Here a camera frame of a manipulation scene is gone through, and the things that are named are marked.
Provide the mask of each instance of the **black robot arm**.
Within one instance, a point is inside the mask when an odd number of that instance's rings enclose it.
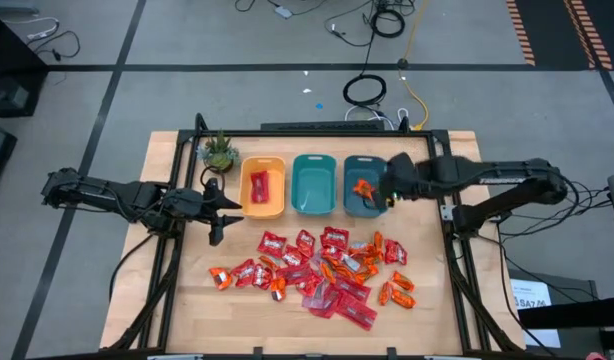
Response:
[[[126,184],[81,176],[71,168],[49,174],[42,190],[43,204],[85,204],[113,212],[129,222],[140,221],[150,233],[173,236],[177,220],[199,221],[211,226],[209,243],[218,245],[223,228],[242,220],[240,216],[218,216],[220,209],[240,209],[227,199],[218,187],[218,180],[210,178],[203,184],[203,193],[192,189],[169,189],[167,184],[133,181]]]
[[[480,204],[448,209],[444,216],[453,219],[459,235],[474,235],[487,219],[525,204],[557,204],[567,196],[558,168],[542,159],[477,163],[447,155],[414,164],[406,153],[389,160],[372,195],[376,206],[385,209],[396,199],[439,199],[478,184],[517,186]]]

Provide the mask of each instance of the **orange bin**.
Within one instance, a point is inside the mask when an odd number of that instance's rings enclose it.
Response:
[[[255,204],[251,201],[251,174],[267,171],[269,201]],[[240,205],[243,214],[254,219],[275,219],[285,209],[285,161],[275,156],[253,156],[243,161],[240,169]]]

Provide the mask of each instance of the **plastic bin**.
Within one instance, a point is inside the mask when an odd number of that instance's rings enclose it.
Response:
[[[373,207],[369,200],[363,202],[363,198],[354,192],[354,187],[358,183],[358,179],[364,179],[372,187],[378,188],[380,176],[385,172],[386,168],[387,162],[375,156],[355,155],[345,159],[343,206],[347,214],[372,218],[385,212],[385,210],[380,211]]]
[[[294,159],[291,205],[305,215],[326,215],[336,208],[336,159],[319,154]]]
[[[251,174],[267,171],[269,175],[269,201],[256,204],[251,201]],[[254,219],[275,219],[285,209],[285,161],[275,156],[254,156],[243,161],[240,171],[240,205],[245,216]]]

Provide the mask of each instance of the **wooden table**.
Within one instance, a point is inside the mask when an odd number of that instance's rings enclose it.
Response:
[[[175,149],[176,132],[152,133],[141,181],[169,179]],[[454,155],[480,160],[473,132],[450,132]],[[183,245],[177,291],[171,319],[168,352],[244,353],[262,346],[266,354],[385,354],[387,347],[396,347],[402,355],[461,354],[454,301],[447,271],[443,237],[435,201],[401,201],[376,219],[347,216],[338,191],[337,207],[329,217],[299,216],[290,204],[291,167],[301,153],[325,153],[338,161],[338,189],[342,189],[342,163],[349,155],[375,155],[385,159],[406,151],[414,162],[429,157],[424,139],[413,138],[234,138],[232,142],[242,158],[255,155],[280,156],[285,160],[285,211],[275,220],[251,220],[225,229],[225,240],[209,246],[206,225],[191,223]],[[183,159],[188,158],[189,147]],[[186,169],[183,160],[181,169]],[[203,169],[196,165],[196,174]],[[184,170],[179,186],[182,186]],[[239,169],[226,176],[225,193],[238,199]],[[198,176],[193,188],[200,190]],[[472,186],[461,194],[463,203],[473,204],[489,197],[487,187]],[[399,241],[409,252],[407,266],[381,265],[380,274],[370,279],[373,288],[368,305],[378,312],[371,331],[365,331],[347,319],[334,315],[331,319],[312,316],[301,307],[302,296],[288,289],[287,299],[276,303],[268,291],[232,286],[218,291],[208,268],[234,267],[247,258],[256,259],[256,247],[263,231],[286,236],[290,243],[300,229],[314,235],[331,225],[350,231],[351,241],[369,241],[374,231]],[[142,225],[130,225],[124,252],[145,237]],[[495,237],[495,228],[486,224],[481,234]],[[520,327],[507,311],[500,276],[499,249],[496,245],[475,238],[471,241],[482,301],[503,330],[519,346],[524,347]],[[118,274],[114,296],[109,307],[101,346],[113,343],[129,326],[143,306],[156,248],[156,241],[147,244],[127,260]],[[378,292],[384,281],[397,269],[415,284],[417,306],[405,310],[394,303],[378,305]],[[511,286],[505,266],[505,281],[511,297]],[[477,332],[471,307],[465,300],[472,346],[478,348]],[[154,315],[150,344],[155,344],[161,309]]]

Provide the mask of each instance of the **floor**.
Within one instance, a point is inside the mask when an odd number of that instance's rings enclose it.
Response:
[[[317,3],[278,1],[292,9]],[[134,180],[150,132],[191,128],[196,112],[203,113],[214,129],[342,119],[348,104],[341,90],[357,74],[344,70],[344,64],[362,63],[365,49],[343,44],[325,32],[322,22],[328,14],[362,2],[330,1],[289,20],[275,15],[265,1],[247,13],[237,12],[233,1],[225,0],[39,2],[42,16],[58,17],[61,28],[77,32],[81,39],[81,53],[61,64],[306,65],[287,71],[249,66],[230,69],[234,71],[207,67],[121,74],[108,66],[53,72],[33,117],[0,119],[0,126],[19,139],[0,185],[0,359],[11,358],[16,348],[52,244],[54,253],[62,253],[60,261],[44,306],[34,307],[42,311],[28,347],[19,341],[17,355],[96,351],[104,324],[108,281],[127,226],[113,215],[77,213],[60,249],[54,240],[62,212],[40,205],[46,173],[79,168],[85,157],[91,159],[86,164],[91,176]],[[125,35],[132,18],[139,20],[133,38]],[[335,22],[350,41],[363,42],[369,36],[359,13]],[[14,29],[21,35],[42,30],[36,25]],[[377,38],[370,63],[396,62],[406,42],[406,36]],[[70,46],[69,41],[56,44],[57,50],[66,52],[73,49]],[[55,63],[50,57],[45,60]],[[470,64],[524,63],[504,0],[432,1],[410,61],[458,64],[404,74],[430,108],[427,128],[473,130],[485,160],[543,157],[593,189],[603,188],[614,174],[614,105],[597,72],[470,70]],[[343,65],[339,71],[305,74],[303,70],[316,68],[308,65],[312,63]],[[422,117],[396,72],[372,73],[387,81],[381,106],[388,116],[395,118],[396,110],[405,107],[410,118]],[[109,86],[118,77],[117,87]],[[352,97],[375,91],[358,86]],[[92,139],[99,140],[96,151],[86,154]],[[523,210],[537,216],[553,212],[546,206]],[[525,224],[530,222],[512,219],[502,228],[511,232]],[[610,208],[508,244],[509,256],[531,271],[594,280],[601,297],[614,296]]]

